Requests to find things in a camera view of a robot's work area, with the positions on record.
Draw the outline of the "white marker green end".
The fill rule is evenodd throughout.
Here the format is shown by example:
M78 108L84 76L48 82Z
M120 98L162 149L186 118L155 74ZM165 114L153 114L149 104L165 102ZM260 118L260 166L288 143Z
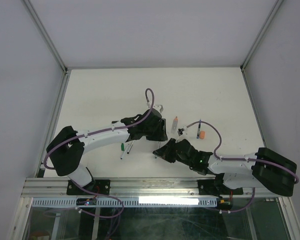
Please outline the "white marker green end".
M132 150L132 147L133 147L133 145L134 145L134 142L135 142L135 141L132 141L132 142L129 144L128 149L127 149L127 154L130 154L130 152L131 152L131 150Z

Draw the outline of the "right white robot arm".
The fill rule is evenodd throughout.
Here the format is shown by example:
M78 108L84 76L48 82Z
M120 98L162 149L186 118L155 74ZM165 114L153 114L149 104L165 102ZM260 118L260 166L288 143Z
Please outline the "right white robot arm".
M213 187L220 194L230 189L264 187L276 195L291 197L297 183L296 163L266 147L243 156L216 156L195 149L186 139L172 138L153 155L169 163L180 162L203 176L214 175Z

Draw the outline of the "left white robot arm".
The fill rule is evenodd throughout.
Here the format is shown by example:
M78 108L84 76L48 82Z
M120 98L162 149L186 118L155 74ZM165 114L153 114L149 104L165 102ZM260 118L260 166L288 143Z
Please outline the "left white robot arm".
M128 143L145 137L148 141L164 142L168 139L166 119L156 109L144 114L113 121L110 126L95 131L78 131L66 126L46 148L52 170L59 177L67 176L77 183L83 194L95 188L91 173L81 164L84 154L94 149L116 143Z

